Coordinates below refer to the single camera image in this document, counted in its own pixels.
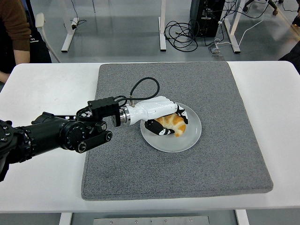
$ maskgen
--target robot finger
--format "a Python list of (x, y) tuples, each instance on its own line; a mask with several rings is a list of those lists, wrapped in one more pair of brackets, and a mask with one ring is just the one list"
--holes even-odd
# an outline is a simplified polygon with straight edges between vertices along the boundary
[(148, 129), (149, 131), (153, 132), (156, 135), (169, 135), (169, 134), (175, 133), (174, 130), (163, 127), (163, 125), (161, 125), (156, 120), (146, 121), (145, 128)]
[(176, 111), (177, 115), (179, 115), (180, 117), (183, 118), (185, 124), (188, 124), (188, 114), (187, 114), (187, 112), (180, 105), (177, 105), (177, 106), (178, 106), (177, 111)]

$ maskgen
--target white robotic hand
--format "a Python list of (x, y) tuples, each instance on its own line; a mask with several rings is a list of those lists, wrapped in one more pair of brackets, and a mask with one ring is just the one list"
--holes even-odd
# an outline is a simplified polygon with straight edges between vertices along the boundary
[(154, 97), (148, 100), (141, 101), (135, 106), (126, 104), (122, 107), (123, 122), (132, 125), (139, 120), (144, 120), (145, 127), (157, 135), (168, 135), (174, 133), (173, 130), (163, 127), (157, 119), (162, 116), (167, 116), (177, 113), (188, 124), (188, 116), (184, 108), (167, 99), (164, 96)]

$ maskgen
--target brown sleeve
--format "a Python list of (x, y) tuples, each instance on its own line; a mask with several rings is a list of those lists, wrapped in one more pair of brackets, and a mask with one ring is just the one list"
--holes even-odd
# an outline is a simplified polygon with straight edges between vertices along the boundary
[(13, 49), (29, 51), (31, 30), (20, 0), (0, 0), (0, 18), (13, 41)]

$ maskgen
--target robotic arm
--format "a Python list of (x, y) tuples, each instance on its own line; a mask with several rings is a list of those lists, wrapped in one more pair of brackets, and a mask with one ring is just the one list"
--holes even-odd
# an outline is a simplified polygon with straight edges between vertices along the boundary
[[(4, 180), (9, 164), (24, 162), (59, 147), (83, 153), (109, 142), (113, 134), (106, 130), (104, 117), (111, 116), (115, 127), (122, 123), (132, 125), (139, 120), (149, 121), (172, 113), (180, 114), (187, 121), (184, 109), (166, 97), (151, 96), (136, 105), (133, 100), (141, 98), (124, 97), (117, 100), (120, 97), (124, 96), (89, 101), (88, 106), (79, 110), (76, 116), (54, 116), (44, 112), (32, 121), (32, 125), (26, 127), (14, 128), (11, 121), (0, 120), (0, 181)], [(162, 127), (157, 126), (147, 129), (159, 134)]]

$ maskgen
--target metal plate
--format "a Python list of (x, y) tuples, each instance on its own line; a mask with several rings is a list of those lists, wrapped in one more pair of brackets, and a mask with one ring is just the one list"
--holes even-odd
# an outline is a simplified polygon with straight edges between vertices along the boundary
[(93, 225), (209, 225), (208, 217), (141, 217), (94, 219)]

